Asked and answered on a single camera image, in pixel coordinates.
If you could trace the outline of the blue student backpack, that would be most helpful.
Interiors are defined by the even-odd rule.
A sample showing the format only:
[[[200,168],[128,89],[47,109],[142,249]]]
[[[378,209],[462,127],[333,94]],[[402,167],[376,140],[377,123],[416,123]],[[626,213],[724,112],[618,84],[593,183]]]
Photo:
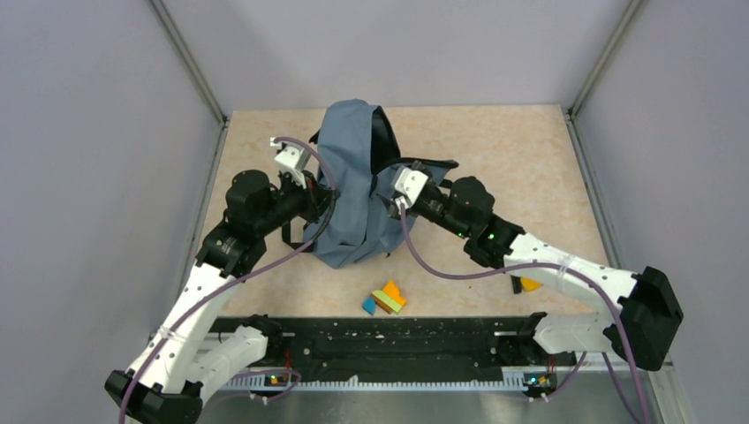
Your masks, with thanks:
[[[316,223],[304,227],[302,239],[313,242],[307,251],[333,269],[391,254],[404,242],[405,229],[385,202],[400,168],[415,160],[401,154],[383,108],[360,99],[335,102],[311,142],[330,167],[339,195],[322,234]]]

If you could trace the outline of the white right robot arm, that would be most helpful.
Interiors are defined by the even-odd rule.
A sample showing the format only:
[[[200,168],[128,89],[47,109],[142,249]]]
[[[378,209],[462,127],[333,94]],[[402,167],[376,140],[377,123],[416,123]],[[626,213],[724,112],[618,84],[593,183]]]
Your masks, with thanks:
[[[541,364],[560,352],[613,352],[646,371],[662,368],[684,312],[668,276],[585,260],[550,245],[494,211],[496,199],[476,177],[436,182],[422,164],[399,166],[390,213],[422,217],[462,238],[469,258],[485,275],[504,273],[588,305],[589,314],[533,315],[518,340],[520,357]]]

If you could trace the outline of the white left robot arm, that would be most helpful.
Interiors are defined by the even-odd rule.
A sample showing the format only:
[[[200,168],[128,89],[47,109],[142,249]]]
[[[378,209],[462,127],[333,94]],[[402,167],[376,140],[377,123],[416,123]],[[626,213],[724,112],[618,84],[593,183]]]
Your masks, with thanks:
[[[277,267],[310,247],[258,268],[265,238],[291,220],[331,218],[337,185],[330,170],[318,181],[311,172],[279,175],[274,186],[261,170],[237,174],[225,195],[222,221],[204,238],[183,291],[143,353],[115,370],[105,389],[119,407],[118,420],[194,423],[203,406],[244,367],[278,362],[283,341],[268,319],[255,316],[215,349],[198,351],[224,304],[240,284]]]

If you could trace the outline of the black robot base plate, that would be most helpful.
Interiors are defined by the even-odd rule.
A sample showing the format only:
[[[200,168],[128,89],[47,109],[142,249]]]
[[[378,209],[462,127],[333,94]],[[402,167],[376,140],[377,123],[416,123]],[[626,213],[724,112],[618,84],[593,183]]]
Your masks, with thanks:
[[[573,366],[576,352],[549,354],[530,335],[539,314],[520,317],[226,317],[202,345],[225,342],[243,324],[271,332],[253,369],[289,367],[304,383],[500,382],[511,367]]]

